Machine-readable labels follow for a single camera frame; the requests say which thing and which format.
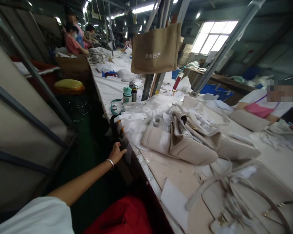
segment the pink shirt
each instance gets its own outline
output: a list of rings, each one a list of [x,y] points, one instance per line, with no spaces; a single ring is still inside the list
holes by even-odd
[[[73,38],[68,33],[64,35],[64,38],[67,52],[71,54],[80,54],[78,49],[81,48],[81,46],[78,44],[75,38]]]

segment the bottle cap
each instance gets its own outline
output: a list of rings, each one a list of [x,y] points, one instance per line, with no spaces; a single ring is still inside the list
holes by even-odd
[[[131,91],[132,91],[132,89],[129,88],[129,86],[124,87],[124,94],[125,94],[125,95],[131,95]]]

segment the teal water bottle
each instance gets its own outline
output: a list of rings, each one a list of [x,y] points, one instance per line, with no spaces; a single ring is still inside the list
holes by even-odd
[[[132,102],[132,94],[131,94],[131,91],[132,91],[132,89],[129,88],[129,86],[124,87],[123,103]]]

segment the person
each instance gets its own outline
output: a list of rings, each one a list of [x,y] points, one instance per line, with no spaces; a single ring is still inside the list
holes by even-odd
[[[95,39],[95,30],[91,24],[86,26],[86,31],[84,33],[85,38],[90,41],[90,45],[93,47],[94,43],[98,43],[98,40]]]
[[[265,89],[253,90],[239,101],[235,109],[248,111],[273,124],[293,106],[293,102],[281,101],[284,96],[286,96],[284,90],[281,91],[278,88],[272,91]]]
[[[119,147],[120,142],[116,142],[106,161],[45,197],[30,201],[12,218],[0,224],[0,233],[73,234],[70,206],[120,161],[127,150],[120,151]]]
[[[66,33],[64,34],[65,46],[68,53],[72,54],[89,54],[77,41],[78,28],[71,23],[65,26]]]
[[[78,28],[78,34],[76,41],[80,44],[80,46],[85,49],[89,44],[90,41],[85,38],[84,32],[81,29],[80,25],[78,24],[77,16],[72,8],[68,7],[65,9],[66,14],[66,23],[72,23],[74,26]]]
[[[133,48],[133,35],[129,35],[128,39],[125,42],[125,47],[123,48],[123,52],[125,52],[127,48],[131,48],[131,49]]]

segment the white sleeve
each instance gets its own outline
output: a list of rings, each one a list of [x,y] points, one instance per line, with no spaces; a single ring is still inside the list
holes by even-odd
[[[293,106],[293,102],[280,102],[271,115],[281,117]]]
[[[244,98],[242,98],[239,102],[246,102],[248,104],[251,104],[253,102],[256,102],[258,99],[260,99],[261,96],[262,96],[262,93],[260,90],[253,90]]]
[[[55,197],[38,197],[0,224],[0,234],[74,234],[70,208]]]

